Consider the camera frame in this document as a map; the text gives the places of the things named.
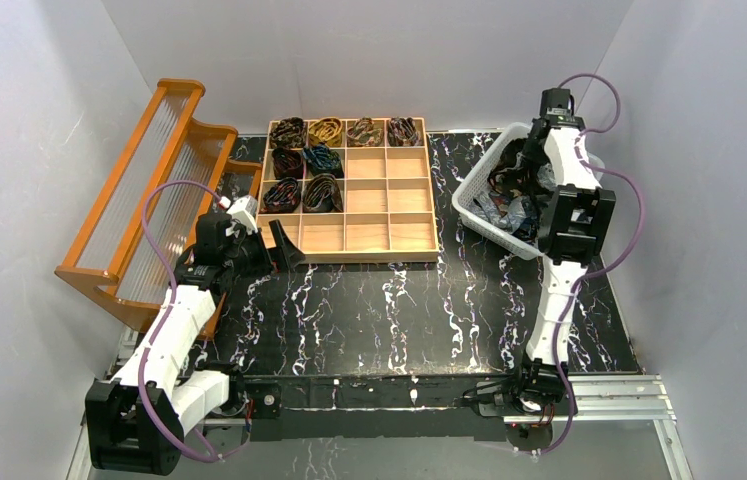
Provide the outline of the rolled black gold tie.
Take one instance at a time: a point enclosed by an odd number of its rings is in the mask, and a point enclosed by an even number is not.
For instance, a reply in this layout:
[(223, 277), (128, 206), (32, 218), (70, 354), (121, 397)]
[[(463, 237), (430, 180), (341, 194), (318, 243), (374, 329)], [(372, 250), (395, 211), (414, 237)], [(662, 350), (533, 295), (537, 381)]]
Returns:
[(301, 149), (307, 144), (307, 124), (300, 117), (279, 120), (269, 132), (270, 146), (274, 149)]

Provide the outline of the rolled black grey tie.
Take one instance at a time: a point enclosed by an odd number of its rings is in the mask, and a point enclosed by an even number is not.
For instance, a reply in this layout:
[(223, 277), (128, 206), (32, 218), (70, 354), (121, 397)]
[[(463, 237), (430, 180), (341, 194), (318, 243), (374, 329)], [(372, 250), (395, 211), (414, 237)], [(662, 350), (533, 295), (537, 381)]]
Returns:
[(338, 178), (323, 173), (311, 179), (302, 196), (302, 210), (304, 213), (342, 213), (344, 206)]

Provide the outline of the grey patterned ties pile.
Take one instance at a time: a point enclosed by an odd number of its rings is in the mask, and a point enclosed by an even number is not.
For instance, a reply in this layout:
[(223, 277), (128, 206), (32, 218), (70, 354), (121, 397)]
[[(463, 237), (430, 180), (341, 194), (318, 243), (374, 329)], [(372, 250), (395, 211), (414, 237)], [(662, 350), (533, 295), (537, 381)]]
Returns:
[(498, 157), (468, 211), (515, 238), (534, 244), (542, 211), (552, 198), (555, 176), (549, 163), (528, 164), (522, 158), (524, 138), (510, 141)]

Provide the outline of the rolled navy red tie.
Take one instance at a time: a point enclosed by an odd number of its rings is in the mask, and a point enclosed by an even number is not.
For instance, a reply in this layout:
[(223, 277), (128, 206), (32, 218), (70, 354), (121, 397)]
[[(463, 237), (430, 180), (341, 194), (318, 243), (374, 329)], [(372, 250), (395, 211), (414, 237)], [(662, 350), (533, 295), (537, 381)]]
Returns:
[(298, 179), (283, 178), (270, 187), (262, 196), (264, 214), (293, 213), (301, 202), (302, 188)]

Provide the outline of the rolled dark striped tie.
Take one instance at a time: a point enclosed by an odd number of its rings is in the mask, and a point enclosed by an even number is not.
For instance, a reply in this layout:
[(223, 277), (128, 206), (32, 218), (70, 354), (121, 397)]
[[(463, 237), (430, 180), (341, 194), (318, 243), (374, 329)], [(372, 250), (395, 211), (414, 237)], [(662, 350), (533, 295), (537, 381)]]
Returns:
[(412, 117), (392, 117), (387, 121), (390, 147), (416, 147), (422, 144), (420, 132)]

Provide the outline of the rolled yellow tie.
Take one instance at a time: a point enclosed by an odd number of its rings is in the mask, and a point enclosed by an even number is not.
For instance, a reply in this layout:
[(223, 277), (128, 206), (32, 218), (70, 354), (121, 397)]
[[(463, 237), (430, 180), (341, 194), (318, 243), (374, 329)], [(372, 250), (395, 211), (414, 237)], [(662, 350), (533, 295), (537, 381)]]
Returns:
[(307, 127), (308, 146), (323, 144), (330, 148), (342, 147), (344, 142), (344, 122), (337, 117), (324, 117), (312, 120)]

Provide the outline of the rolled dark red tie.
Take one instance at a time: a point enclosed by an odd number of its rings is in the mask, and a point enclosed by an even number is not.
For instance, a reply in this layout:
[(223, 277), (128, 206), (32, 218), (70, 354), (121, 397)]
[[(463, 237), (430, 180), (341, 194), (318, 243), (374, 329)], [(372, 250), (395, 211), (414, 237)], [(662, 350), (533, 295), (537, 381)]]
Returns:
[(273, 175), (277, 180), (304, 177), (304, 159), (298, 150), (277, 147), (272, 151)]

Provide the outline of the rolled teal patterned tie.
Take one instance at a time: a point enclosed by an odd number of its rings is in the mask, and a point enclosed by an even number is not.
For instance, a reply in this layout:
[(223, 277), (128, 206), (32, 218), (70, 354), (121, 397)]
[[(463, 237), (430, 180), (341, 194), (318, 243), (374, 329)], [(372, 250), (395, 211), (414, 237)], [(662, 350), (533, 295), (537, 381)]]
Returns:
[(305, 147), (302, 157), (306, 162), (308, 170), (314, 175), (329, 174), (336, 178), (344, 177), (344, 169), (340, 154), (320, 143), (313, 147)]

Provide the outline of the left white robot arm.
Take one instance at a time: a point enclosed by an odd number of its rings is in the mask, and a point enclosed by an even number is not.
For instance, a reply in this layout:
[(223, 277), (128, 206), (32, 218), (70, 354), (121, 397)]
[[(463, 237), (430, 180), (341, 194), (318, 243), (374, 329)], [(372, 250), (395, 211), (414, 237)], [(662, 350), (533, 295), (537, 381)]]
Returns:
[(165, 300), (141, 343), (112, 378), (95, 381), (85, 397), (91, 464), (98, 470), (168, 475), (181, 457), (213, 463), (186, 435), (217, 411), (250, 417), (257, 404), (240, 367), (208, 363), (178, 380), (189, 351), (239, 281), (292, 269), (305, 256), (280, 221), (248, 231), (229, 214), (203, 214), (195, 242), (165, 267)]

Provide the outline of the aluminium frame rail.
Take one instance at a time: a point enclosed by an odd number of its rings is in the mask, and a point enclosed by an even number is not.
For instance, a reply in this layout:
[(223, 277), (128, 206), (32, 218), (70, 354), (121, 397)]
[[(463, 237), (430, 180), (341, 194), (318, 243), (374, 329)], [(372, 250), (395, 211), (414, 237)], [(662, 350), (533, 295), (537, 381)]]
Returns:
[(537, 456), (563, 445), (579, 422), (648, 422), (654, 428), (671, 479), (693, 477), (677, 429), (675, 409), (659, 375), (582, 374), (567, 379), (571, 392), (555, 408), (554, 429), (546, 447), (514, 447), (517, 453)]

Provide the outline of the wooden grid organizer tray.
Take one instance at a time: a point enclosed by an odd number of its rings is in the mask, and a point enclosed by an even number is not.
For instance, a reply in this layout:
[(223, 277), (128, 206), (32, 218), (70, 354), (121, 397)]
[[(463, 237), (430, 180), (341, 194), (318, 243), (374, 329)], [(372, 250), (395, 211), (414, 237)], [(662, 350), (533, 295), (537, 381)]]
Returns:
[(269, 224), (278, 221), (308, 264), (435, 261), (439, 240), (426, 122), (416, 117), (413, 123), (419, 139), (412, 146), (394, 146), (388, 137), (361, 146), (342, 136), (332, 148), (344, 171), (337, 181), (341, 210), (258, 210), (266, 244), (275, 244)]

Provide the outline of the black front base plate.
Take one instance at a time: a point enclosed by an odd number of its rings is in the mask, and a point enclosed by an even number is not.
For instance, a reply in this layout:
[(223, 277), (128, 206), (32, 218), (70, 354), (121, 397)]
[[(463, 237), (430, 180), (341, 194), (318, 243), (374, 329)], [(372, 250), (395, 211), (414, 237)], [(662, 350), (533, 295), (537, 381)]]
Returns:
[(467, 437), (502, 442), (506, 424), (462, 400), (482, 375), (247, 375), (254, 440)]

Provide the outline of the orange wooden rack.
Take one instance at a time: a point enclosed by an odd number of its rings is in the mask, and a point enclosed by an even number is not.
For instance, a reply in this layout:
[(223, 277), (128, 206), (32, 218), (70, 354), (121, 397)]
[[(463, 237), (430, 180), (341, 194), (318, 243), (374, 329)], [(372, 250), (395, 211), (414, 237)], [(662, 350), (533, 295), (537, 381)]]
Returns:
[(262, 166), (232, 159), (232, 126), (198, 121), (197, 80), (158, 81), (144, 113), (55, 274), (136, 332), (148, 330), (167, 287), (149, 241), (174, 261), (195, 240), (226, 174), (259, 188)]

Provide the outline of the white plastic basket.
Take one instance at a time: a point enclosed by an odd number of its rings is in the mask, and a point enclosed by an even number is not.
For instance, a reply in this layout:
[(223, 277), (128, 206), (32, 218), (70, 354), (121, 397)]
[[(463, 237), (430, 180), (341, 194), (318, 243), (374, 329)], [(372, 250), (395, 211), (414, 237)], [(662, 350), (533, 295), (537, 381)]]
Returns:
[(524, 260), (542, 255), (537, 248), (539, 199), (551, 194), (537, 189), (548, 184), (551, 173), (541, 167), (536, 180), (521, 186), (504, 180), (496, 169), (518, 166), (517, 155), (509, 146), (523, 143), (530, 131), (531, 126), (522, 122), (505, 127), (452, 197), (466, 227)]

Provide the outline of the rolled olive patterned tie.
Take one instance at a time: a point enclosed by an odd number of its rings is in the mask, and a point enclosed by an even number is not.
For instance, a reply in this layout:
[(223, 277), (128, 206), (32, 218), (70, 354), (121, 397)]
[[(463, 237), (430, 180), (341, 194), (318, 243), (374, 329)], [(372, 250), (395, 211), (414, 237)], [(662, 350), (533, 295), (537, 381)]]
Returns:
[(347, 124), (346, 139), (348, 147), (382, 147), (384, 143), (385, 123), (370, 117), (362, 117)]

